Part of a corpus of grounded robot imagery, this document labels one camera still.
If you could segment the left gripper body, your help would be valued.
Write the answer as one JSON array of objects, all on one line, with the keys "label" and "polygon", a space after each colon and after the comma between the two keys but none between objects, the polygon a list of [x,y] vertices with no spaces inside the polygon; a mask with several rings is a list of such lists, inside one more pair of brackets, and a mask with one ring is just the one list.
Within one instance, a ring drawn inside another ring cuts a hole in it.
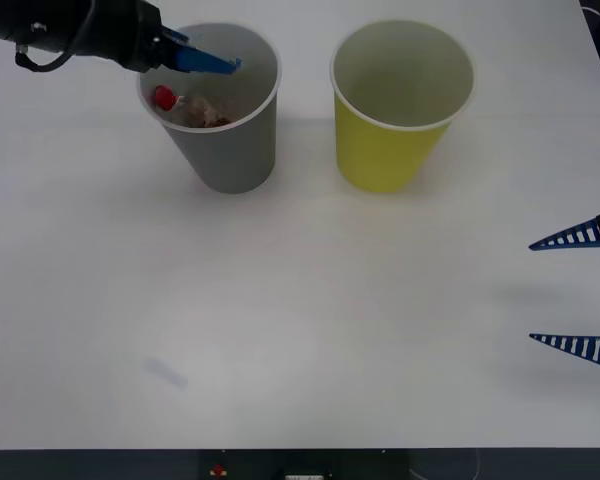
[{"label": "left gripper body", "polygon": [[161,65],[162,18],[147,1],[97,1],[90,53],[144,73]]}]

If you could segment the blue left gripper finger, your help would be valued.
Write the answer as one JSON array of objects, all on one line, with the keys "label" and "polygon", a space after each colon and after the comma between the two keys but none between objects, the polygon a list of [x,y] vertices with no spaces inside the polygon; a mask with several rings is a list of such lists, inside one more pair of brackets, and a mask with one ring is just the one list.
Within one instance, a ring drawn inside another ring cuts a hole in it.
[{"label": "blue left gripper finger", "polygon": [[177,48],[194,48],[190,38],[182,32],[170,29],[166,26],[161,27],[161,43]]},{"label": "blue left gripper finger", "polygon": [[183,73],[231,75],[240,68],[242,60],[226,60],[191,46],[175,50],[171,69]]}]

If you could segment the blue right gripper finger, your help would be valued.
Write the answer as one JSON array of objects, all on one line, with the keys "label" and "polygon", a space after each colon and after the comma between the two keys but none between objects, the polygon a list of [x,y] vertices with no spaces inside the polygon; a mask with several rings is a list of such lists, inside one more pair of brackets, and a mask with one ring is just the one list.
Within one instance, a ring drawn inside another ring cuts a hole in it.
[{"label": "blue right gripper finger", "polygon": [[600,336],[562,336],[530,333],[529,337],[555,350],[600,366]]},{"label": "blue right gripper finger", "polygon": [[529,246],[531,251],[574,248],[600,248],[600,214],[591,220],[556,232]]}]

